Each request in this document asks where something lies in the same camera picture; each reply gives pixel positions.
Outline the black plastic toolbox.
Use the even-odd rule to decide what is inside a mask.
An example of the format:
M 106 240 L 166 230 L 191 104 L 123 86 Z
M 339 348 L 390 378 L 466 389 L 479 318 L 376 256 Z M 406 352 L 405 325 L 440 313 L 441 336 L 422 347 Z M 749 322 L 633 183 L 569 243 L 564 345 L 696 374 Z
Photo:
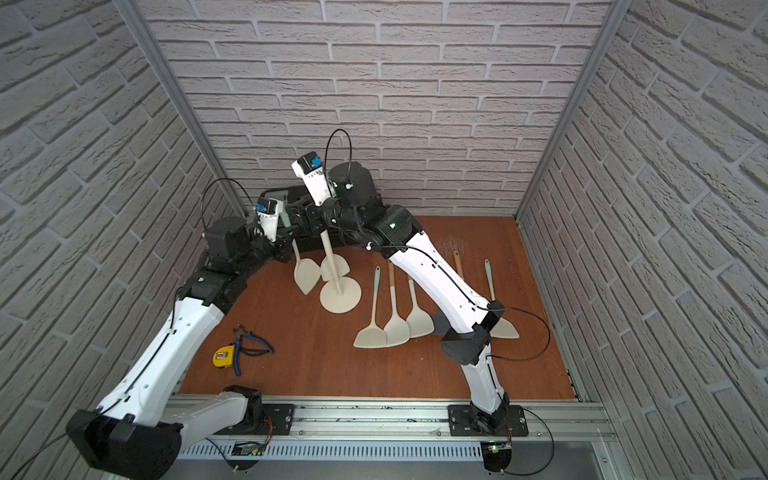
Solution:
M 322 248 L 320 235 L 318 237 L 297 236 L 298 225 L 294 220 L 293 203 L 296 201 L 313 201 L 306 186 L 294 185 L 268 189 L 263 191 L 260 197 L 279 199 L 284 202 L 284 211 L 278 223 L 278 230 L 292 232 L 301 253 L 319 251 Z M 332 196 L 319 208 L 327 223 L 325 231 L 329 233 L 332 247 L 360 246 L 367 240 L 367 232 L 364 229 L 359 229 L 360 226 L 364 225 L 363 214 L 365 210 L 363 207 L 345 205 L 341 199 Z

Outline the cream utensil rack stand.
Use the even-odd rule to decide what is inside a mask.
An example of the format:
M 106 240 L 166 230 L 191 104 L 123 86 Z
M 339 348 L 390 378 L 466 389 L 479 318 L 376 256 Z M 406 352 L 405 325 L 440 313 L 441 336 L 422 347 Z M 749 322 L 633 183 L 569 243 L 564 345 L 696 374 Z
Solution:
M 325 282 L 320 293 L 321 306 L 333 314 L 347 313 L 360 302 L 361 287 L 357 281 L 343 275 L 343 272 L 349 272 L 349 266 L 341 258 L 342 266 L 339 267 L 328 231 L 323 231 L 320 238 L 325 252 L 321 263 L 321 276 Z

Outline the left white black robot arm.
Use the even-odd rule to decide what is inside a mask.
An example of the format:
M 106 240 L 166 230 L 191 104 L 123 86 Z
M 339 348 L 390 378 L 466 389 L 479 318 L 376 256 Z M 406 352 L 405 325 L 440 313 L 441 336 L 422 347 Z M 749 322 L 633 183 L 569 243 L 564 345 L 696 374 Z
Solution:
M 172 312 L 137 364 L 95 410 L 78 410 L 65 435 L 86 464 L 128 479 L 159 479 L 178 455 L 220 431 L 272 436 L 275 423 L 259 391 L 233 385 L 174 414 L 174 386 L 199 347 L 273 259 L 286 261 L 296 226 L 285 215 L 216 221 L 205 233 L 205 260 L 174 297 Z

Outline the yellow tape measure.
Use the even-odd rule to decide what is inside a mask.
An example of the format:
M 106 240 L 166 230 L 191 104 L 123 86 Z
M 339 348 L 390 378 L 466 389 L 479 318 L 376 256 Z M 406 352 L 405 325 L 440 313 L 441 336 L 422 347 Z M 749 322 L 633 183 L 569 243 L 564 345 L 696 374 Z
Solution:
M 230 344 L 219 348 L 213 355 L 212 363 L 218 369 L 233 368 L 235 363 L 235 346 Z

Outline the cream slotted turner wooden handle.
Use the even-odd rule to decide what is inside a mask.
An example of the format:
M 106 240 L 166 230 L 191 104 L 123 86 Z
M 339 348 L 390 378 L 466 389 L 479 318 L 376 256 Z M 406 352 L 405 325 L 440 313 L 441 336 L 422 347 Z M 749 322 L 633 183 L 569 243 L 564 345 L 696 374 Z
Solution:
M 408 277 L 408 287 L 412 302 L 412 309 L 406 318 L 411 338 L 420 338 L 431 335 L 434 332 L 434 323 L 431 316 L 423 310 L 418 303 L 415 282 Z

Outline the cream spoon green handle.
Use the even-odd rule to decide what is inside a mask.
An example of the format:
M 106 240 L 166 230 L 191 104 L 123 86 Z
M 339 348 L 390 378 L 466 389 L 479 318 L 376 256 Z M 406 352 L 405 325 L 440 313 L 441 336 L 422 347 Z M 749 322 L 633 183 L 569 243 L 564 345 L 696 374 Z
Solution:
M 495 295 L 492 266 L 491 266 L 491 262 L 488 259 L 484 260 L 484 267 L 486 272 L 486 278 L 488 281 L 491 300 L 495 301 L 496 295 Z M 496 323 L 496 325 L 493 327 L 493 329 L 491 330 L 491 336 L 493 338 L 498 338 L 498 339 L 512 340 L 512 339 L 518 339 L 520 337 L 520 334 L 510 321 L 501 317 Z

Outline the cream spatula green handle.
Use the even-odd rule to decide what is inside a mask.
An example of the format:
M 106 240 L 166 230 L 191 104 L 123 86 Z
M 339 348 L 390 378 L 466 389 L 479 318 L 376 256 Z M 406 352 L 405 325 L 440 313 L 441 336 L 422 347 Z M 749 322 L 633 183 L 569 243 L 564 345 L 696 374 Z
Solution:
M 301 256 L 295 236 L 292 236 L 291 245 L 296 261 L 294 280 L 301 292 L 308 295 L 320 280 L 320 266 L 314 260 Z
M 374 272 L 373 297 L 369 324 L 360 330 L 353 346 L 358 349 L 381 349 L 387 346 L 386 333 L 377 324 L 377 303 L 381 281 L 381 268 L 377 266 Z

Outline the grey spatula green handle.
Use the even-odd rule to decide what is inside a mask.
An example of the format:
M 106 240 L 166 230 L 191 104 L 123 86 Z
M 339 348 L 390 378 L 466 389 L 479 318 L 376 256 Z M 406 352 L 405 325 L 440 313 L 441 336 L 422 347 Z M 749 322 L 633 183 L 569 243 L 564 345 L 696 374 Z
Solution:
M 439 310 L 435 315 L 432 316 L 432 323 L 433 323 L 432 334 L 439 337 L 443 337 L 451 328 L 447 317 L 441 310 Z

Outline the cream ladle wooden handle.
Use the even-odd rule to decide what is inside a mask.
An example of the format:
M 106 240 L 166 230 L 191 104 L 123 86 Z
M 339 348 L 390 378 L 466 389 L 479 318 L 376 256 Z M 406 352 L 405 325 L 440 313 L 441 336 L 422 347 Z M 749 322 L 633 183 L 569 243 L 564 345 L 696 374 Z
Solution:
M 460 254 L 460 251 L 458 249 L 453 250 L 453 259 L 454 259 L 455 266 L 456 266 L 456 272 L 458 273 L 459 277 L 462 280 L 465 279 L 464 269 L 463 269 L 463 264 L 462 264 L 462 259 L 461 259 L 461 254 Z

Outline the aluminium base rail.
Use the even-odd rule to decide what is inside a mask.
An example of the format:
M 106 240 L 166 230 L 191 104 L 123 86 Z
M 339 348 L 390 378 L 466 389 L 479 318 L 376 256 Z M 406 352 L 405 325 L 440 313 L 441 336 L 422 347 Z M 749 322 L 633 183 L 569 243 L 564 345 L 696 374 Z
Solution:
M 549 459 L 583 444 L 601 468 L 616 465 L 618 435 L 599 403 L 520 401 L 524 419 L 494 436 L 472 433 L 450 407 L 456 400 L 267 396 L 275 433 L 263 460 L 476 461 L 485 446 L 544 448 Z

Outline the cream spatula wooden handle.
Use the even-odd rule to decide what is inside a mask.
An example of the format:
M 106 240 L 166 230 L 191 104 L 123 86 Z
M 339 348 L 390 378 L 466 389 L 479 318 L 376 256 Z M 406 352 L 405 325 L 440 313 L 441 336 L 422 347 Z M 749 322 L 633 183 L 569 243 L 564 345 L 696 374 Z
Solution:
M 387 266 L 388 266 L 391 316 L 384 327 L 384 332 L 386 335 L 386 346 L 396 347 L 396 346 L 403 345 L 409 341 L 410 330 L 407 322 L 399 315 L 399 312 L 398 312 L 394 265 L 391 262 L 389 262 Z

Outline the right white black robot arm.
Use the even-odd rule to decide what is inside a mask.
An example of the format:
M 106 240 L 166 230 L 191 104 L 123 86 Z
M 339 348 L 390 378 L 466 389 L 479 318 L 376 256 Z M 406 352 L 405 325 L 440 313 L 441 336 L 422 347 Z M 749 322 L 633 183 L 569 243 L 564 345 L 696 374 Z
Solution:
M 384 204 L 369 171 L 356 161 L 324 171 L 311 152 L 291 165 L 306 186 L 323 229 L 336 228 L 366 249 L 381 254 L 410 276 L 439 307 L 449 329 L 442 351 L 460 364 L 471 401 L 470 428 L 485 435 L 508 435 L 525 416 L 513 406 L 494 368 L 491 331 L 504 306 L 475 292 L 440 255 L 413 215 Z

